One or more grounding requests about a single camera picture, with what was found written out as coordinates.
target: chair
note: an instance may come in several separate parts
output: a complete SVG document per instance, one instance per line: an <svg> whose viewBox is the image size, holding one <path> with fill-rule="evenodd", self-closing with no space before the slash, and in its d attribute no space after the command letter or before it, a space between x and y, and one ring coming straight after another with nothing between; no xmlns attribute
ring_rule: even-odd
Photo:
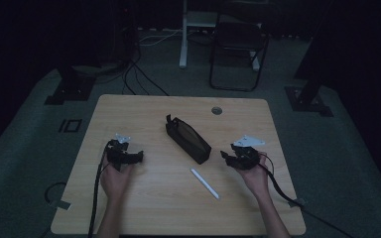
<svg viewBox="0 0 381 238"><path fill-rule="evenodd" d="M277 5L262 0L228 0L221 3L217 13L213 43L209 57L209 85L216 89L252 91L259 83L262 66L267 53L271 31L279 30L280 9ZM253 86L230 87L214 83L213 68L217 48L226 52L247 53L249 65L258 60L262 52L258 73Z"/></svg>

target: white pen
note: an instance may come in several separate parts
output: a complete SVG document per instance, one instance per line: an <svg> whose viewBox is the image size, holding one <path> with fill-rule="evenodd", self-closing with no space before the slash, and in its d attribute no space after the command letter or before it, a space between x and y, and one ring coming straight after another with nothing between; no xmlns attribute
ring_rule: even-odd
<svg viewBox="0 0 381 238"><path fill-rule="evenodd" d="M202 182L202 184L211 192L211 194L219 199L219 195L218 193L216 193L216 191L205 181L205 179L203 179L203 177L201 177L197 171L195 169L190 169L190 171L194 174L194 176L200 181Z"/></svg>

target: gray carpet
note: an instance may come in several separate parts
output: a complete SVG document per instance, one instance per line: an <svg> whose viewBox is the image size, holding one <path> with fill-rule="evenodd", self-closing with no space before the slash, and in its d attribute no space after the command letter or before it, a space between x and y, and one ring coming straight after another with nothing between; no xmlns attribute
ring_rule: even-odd
<svg viewBox="0 0 381 238"><path fill-rule="evenodd" d="M138 66L170 95L266 99L294 187L307 202L307 210L354 237L381 237L381 176L337 93L325 87L320 90L334 117L294 112L287 99L285 86L305 84L293 76L309 43L272 41L261 84L252 92L233 92L209 87L209 48L195 43L206 39L191 38L186 69L179 69L179 38L142 47ZM84 66L77 69L96 72ZM236 70L254 77L250 68ZM137 74L151 95L163 95ZM225 76L220 69L217 75ZM127 78L137 94L146 94L134 70ZM56 71L40 80L0 138L0 237L85 237L47 232L56 211L46 203L44 193L49 185L67 181L98 97L121 94L123 82L121 76L99 76L87 101L44 105L59 82ZM60 132L63 120L78 119L82 120L78 132ZM50 199L61 197L63 190L62 186L52 189ZM307 232L301 237L344 237L308 215L304 218Z"/></svg>

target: table top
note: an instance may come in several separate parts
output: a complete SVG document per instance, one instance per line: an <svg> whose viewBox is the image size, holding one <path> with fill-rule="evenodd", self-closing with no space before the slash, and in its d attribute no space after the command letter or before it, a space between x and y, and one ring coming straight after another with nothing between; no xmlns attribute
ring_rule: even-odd
<svg viewBox="0 0 381 238"><path fill-rule="evenodd" d="M213 107L222 113L215 115ZM190 124L212 147L209 159L198 165L166 132L166 116ZM225 164L220 151L234 155L230 144L244 135L264 140L254 147L267 152L283 192L296 198L286 160L269 110L263 99L175 96L102 95L95 107L52 231L86 234L91 217L97 166L104 146L119 133L132 138L128 153L144 151L124 196L120 234L135 235L262 235L265 226L255 197L241 176ZM219 194L216 199L193 175L196 169ZM297 207L290 207L269 181L273 202L292 235L305 233ZM106 204L99 188L95 232Z"/></svg>

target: cable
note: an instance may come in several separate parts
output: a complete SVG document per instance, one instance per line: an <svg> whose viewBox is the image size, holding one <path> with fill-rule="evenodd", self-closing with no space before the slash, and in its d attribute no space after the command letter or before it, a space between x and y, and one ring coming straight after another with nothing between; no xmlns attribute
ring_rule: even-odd
<svg viewBox="0 0 381 238"><path fill-rule="evenodd" d="M322 218L320 218L320 217L318 217L318 216L316 216L316 215L310 213L309 211L306 211L304 205L302 205L302 204L296 202L295 200L289 198L288 196L286 196L286 195L283 193L283 191L282 191L282 190L280 189L280 187L278 186L277 181L276 181L275 178L274 178L274 175L273 175L273 174L272 174L272 173L271 173L265 166L263 166L263 165L261 165L261 164L258 164L258 166L259 166L260 168L262 168L262 169L267 173L268 177L271 179L271 181L272 181L272 183L273 183L273 185L274 185L274 189L275 189L275 190L276 190L276 191L277 191L277 192L278 192L284 199L286 199L286 200L289 201L290 203L292 203L292 204L298 206L298 207L300 208L300 210L301 210L303 213L305 213L305 214L307 214L307 215L309 215L309 216L311 216L311 217L317 219L318 221L324 223L325 225L327 225L327 226L329 226L329 227L331 227L331 228L333 228L333 229L339 231L340 233L344 234L346 237L354 238L353 236L351 236L351 235L348 234L347 232L343 231L342 229L336 227L335 225L332 225L330 222L325 221L324 219L322 219Z"/></svg>
<svg viewBox="0 0 381 238"><path fill-rule="evenodd" d="M198 35L202 35L203 37L207 38L208 41L205 41L205 42L197 41L197 40L194 39L194 38L197 38L197 36L196 36L196 37L191 37L191 38L189 37L190 35L195 34L195 33L197 33ZM212 45L212 41L213 41L213 37L211 37L211 36L209 36L209 35L207 35L207 34L201 32L201 31L198 31L198 32L192 32L192 33L189 33L189 34L188 34L188 42L189 42L189 43L193 43L193 44L197 44L197 45L199 45L199 46L209 47L209 46Z"/></svg>
<svg viewBox="0 0 381 238"><path fill-rule="evenodd" d="M268 159L268 161L271 163L271 167L272 167L272 175L274 175L274 163L272 163L272 160L267 156L265 155L264 153L261 153L263 157L265 157L266 159Z"/></svg>
<svg viewBox="0 0 381 238"><path fill-rule="evenodd" d="M48 205L51 205L51 200L49 199L49 191L54 188L55 186L57 185L66 185L66 182L64 181L59 181L59 182L55 182L54 184L48 186L48 188L46 188L46 191L45 191L45 201L48 203ZM46 230L42 233L42 235L40 236L40 238L44 238L46 237L46 235L51 231L51 226L49 226L48 228L46 228Z"/></svg>
<svg viewBox="0 0 381 238"><path fill-rule="evenodd" d="M103 166L104 155L106 154L106 150L109 143L110 142L107 142L106 146L104 147L103 154L101 155L100 164L98 164L97 175L95 176L94 198L92 200L92 211L91 211L91 220L89 221L88 238L92 238L92 233L94 231L95 212L97 210L98 184L100 182L100 176L102 172L101 167Z"/></svg>
<svg viewBox="0 0 381 238"><path fill-rule="evenodd" d="M156 41L156 42L153 43L153 44L148 44L148 45L141 45L141 44L140 44L140 46L141 46L141 47L151 47L151 46L155 46L156 44L158 44L158 43L160 43L160 42L162 42L162 41L164 41L164 40L166 40L166 39L168 39L168 38L170 38L170 37L173 37L173 36L174 36L178 31L180 31L180 30L181 30L181 29L175 30L172 34L170 34L170 35L168 35L168 36L149 36L149 37L143 38L143 39L141 39L139 42L142 42L142 41L147 40L147 39L150 39L150 38L160 38L160 37L162 37L160 40Z"/></svg>
<svg viewBox="0 0 381 238"><path fill-rule="evenodd" d="M46 189L46 191L45 191L45 201L46 201L48 204L51 204L51 200L49 199L48 193L49 193L49 191L50 191L52 188L54 188L54 187L57 186L57 185L66 185L66 182L64 182L64 181L56 182L56 183L50 185L50 186Z"/></svg>
<svg viewBox="0 0 381 238"><path fill-rule="evenodd" d="M131 68L133 67L134 68L134 71L135 71L135 77L136 77L136 80L138 82L138 84L141 86L141 88L147 93L147 95L150 95L150 93L142 86L142 84L140 83L140 81L138 80L138 76L137 76L137 72L136 72L136 69L138 69L144 76L145 78L150 81L154 86L156 86L157 88L159 88L166 96L169 96L169 93L167 93L162 87L160 87L156 82L154 82L149 76L147 76L147 74L137 65L137 62L141 59L141 51L140 49L138 48L138 58L136 60L130 60L130 66L128 67L128 69L126 69L124 75L123 75L123 88L122 88L122 94L124 93L124 90L125 90L125 87L128 88L129 91L132 92L132 94L136 95L135 91L132 90L132 88L129 86L128 84L128 73L129 71L131 70Z"/></svg>
<svg viewBox="0 0 381 238"><path fill-rule="evenodd" d="M120 76L122 76L122 75L123 75L123 73L120 73L120 74L115 75L115 76L113 76L112 78L107 79L107 80L105 80L105 81L103 81L103 80L101 80L101 81L96 81L94 84L105 84L105 83L109 83L109 82L111 82L111 81L116 80L118 77L120 77Z"/></svg>

